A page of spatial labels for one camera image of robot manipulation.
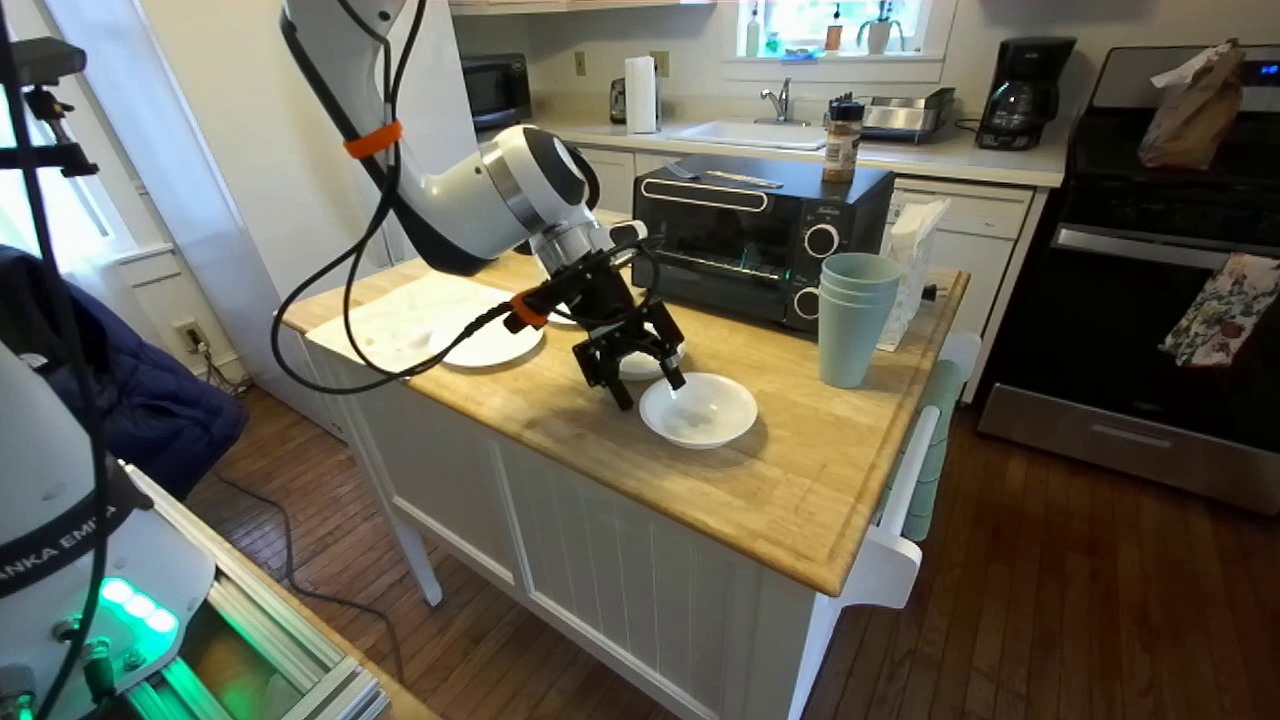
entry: kitchen sink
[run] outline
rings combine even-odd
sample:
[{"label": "kitchen sink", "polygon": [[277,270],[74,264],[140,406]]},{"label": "kitchen sink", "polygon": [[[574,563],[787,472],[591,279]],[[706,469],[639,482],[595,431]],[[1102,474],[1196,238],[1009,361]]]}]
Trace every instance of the kitchen sink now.
[{"label": "kitchen sink", "polygon": [[757,143],[757,149],[823,149],[823,130],[809,123],[744,123],[744,118],[706,118],[689,129],[664,129],[664,140],[697,140],[697,143]]}]

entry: faucet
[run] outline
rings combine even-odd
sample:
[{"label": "faucet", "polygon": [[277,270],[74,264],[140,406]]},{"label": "faucet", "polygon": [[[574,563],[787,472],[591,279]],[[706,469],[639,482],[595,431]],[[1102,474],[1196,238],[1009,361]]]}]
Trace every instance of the faucet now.
[{"label": "faucet", "polygon": [[765,86],[758,98],[770,105],[770,123],[790,123],[790,75],[783,75],[783,86]]}]

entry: paper towel roll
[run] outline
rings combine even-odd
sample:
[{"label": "paper towel roll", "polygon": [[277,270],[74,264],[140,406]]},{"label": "paper towel roll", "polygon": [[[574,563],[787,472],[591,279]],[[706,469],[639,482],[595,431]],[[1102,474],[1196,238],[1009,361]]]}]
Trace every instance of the paper towel roll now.
[{"label": "paper towel roll", "polygon": [[626,55],[626,130],[647,135],[656,130],[656,66],[653,55]]}]

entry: upper cabinet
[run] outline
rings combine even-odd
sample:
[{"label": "upper cabinet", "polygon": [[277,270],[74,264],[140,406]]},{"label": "upper cabinet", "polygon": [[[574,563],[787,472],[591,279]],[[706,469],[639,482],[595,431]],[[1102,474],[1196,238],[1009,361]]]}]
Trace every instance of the upper cabinet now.
[{"label": "upper cabinet", "polygon": [[537,10],[611,10],[611,6],[684,6],[716,0],[450,0],[450,16],[537,16]]}]

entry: microwave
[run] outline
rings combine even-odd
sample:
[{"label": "microwave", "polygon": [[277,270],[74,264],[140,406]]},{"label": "microwave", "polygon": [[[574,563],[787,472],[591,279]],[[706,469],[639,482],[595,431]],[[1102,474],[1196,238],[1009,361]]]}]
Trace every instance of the microwave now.
[{"label": "microwave", "polygon": [[819,161],[684,157],[630,184],[647,254],[630,283],[670,302],[815,337],[815,283],[833,253],[880,253],[890,171],[823,184]]},{"label": "microwave", "polygon": [[521,52],[464,55],[464,86],[466,86],[474,130],[499,130],[510,123],[523,123],[532,111],[529,65]]}]

